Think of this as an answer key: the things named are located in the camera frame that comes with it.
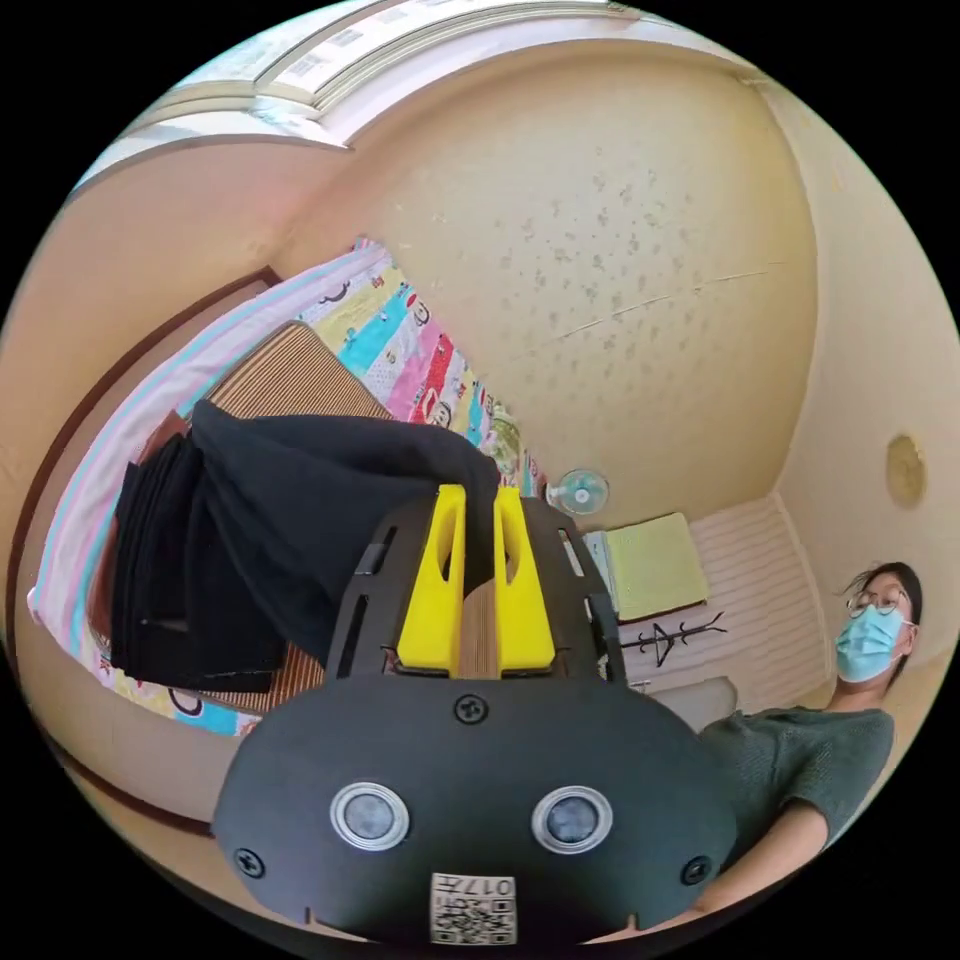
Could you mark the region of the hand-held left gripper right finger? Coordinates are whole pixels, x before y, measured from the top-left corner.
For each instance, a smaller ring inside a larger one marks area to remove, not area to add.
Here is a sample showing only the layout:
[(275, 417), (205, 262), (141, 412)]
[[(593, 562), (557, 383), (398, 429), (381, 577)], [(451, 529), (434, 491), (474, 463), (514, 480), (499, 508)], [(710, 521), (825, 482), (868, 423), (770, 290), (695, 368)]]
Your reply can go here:
[(549, 670), (555, 647), (523, 498), (513, 487), (497, 492), (493, 534), (497, 668)]

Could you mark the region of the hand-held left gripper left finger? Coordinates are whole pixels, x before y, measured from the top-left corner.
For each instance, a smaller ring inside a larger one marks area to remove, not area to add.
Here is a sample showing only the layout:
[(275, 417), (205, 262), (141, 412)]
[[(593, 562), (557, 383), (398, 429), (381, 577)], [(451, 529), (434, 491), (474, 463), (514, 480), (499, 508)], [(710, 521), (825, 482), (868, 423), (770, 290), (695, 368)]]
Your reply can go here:
[(466, 492), (439, 487), (396, 644), (402, 669), (457, 669), (466, 558)]

